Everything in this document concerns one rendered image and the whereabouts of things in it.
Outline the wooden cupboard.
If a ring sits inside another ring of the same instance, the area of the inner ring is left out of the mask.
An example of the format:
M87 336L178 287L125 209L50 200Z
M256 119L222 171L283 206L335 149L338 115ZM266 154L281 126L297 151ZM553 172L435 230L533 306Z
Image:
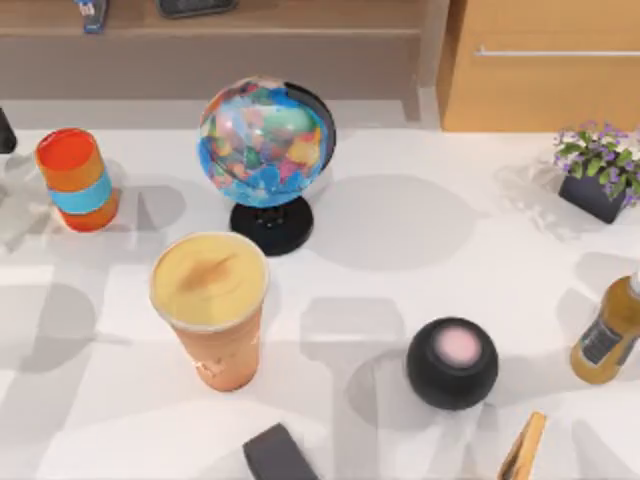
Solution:
M640 51L640 0L450 0L436 80L446 131L640 126L640 58L478 57L480 46Z

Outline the wooden frame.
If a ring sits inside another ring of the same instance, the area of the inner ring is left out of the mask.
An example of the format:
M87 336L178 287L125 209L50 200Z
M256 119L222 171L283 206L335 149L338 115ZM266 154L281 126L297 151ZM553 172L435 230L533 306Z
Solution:
M497 480L529 480L545 425L543 413L533 412L529 416L502 462Z

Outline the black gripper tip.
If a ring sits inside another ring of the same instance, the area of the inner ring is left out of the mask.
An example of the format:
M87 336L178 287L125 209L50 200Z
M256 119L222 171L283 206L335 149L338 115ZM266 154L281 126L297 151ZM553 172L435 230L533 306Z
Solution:
M0 155L9 155L17 147L17 137L5 113L0 107Z

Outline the blue and white packet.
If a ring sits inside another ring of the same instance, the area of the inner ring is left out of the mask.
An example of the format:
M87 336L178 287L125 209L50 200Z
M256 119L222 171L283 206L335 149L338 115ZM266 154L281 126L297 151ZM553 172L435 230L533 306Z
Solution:
M82 17L85 34L99 34L106 24L109 0L73 0Z

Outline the amber juice bottle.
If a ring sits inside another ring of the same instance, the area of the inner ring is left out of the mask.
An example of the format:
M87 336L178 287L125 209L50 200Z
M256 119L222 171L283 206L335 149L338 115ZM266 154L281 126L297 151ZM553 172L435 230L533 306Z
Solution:
M570 364L584 382L613 380L640 339L640 270L615 280L597 315L573 346Z

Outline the wooden open shelf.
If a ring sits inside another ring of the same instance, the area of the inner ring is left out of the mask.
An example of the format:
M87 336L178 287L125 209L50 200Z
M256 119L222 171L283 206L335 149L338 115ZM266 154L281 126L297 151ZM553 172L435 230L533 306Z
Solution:
M398 99L434 82L449 0L240 0L169 20L111 0L100 34L73 0L0 0L0 100L195 100L245 76L328 100Z

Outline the orange and blue cup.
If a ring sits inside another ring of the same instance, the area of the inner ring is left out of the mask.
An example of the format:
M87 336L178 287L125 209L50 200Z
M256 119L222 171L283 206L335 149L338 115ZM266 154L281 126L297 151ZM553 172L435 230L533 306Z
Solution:
M118 194L91 133L79 128L55 130L37 144L35 160L67 227L93 232L115 218Z

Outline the dark grey box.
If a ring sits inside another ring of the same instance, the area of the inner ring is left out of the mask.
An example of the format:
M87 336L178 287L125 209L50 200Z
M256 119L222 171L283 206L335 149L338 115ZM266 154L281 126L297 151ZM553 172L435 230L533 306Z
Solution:
M254 480L321 480L282 423L246 441L243 453Z

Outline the orange drink cup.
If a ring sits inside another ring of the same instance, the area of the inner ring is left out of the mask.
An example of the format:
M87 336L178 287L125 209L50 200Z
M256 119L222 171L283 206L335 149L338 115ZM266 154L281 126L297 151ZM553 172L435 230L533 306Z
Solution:
M151 304L210 388L234 391L256 374L269 281L266 256L237 233L189 234L157 259Z

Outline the black round speaker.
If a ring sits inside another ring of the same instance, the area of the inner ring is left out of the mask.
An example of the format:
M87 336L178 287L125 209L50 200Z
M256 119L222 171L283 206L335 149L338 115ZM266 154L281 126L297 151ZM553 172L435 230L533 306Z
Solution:
M423 402L441 410L464 410L482 402L498 372L493 340L479 325L462 317L441 317L425 324L406 354L412 390Z

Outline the colourful globe on black stand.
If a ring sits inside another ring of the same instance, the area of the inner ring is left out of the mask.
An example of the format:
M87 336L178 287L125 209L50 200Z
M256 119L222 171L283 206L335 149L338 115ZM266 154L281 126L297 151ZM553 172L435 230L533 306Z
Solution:
M332 160L336 125L314 92L267 76L219 91L200 119L198 155L233 207L230 229L267 256L301 247L314 226L304 198Z

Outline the purple flower plant pot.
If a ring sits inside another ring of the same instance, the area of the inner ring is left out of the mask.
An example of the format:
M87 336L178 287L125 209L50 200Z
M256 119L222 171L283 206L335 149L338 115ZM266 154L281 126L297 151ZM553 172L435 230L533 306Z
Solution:
M553 165L564 174L559 196L605 224L640 203L640 143L610 122L559 131Z

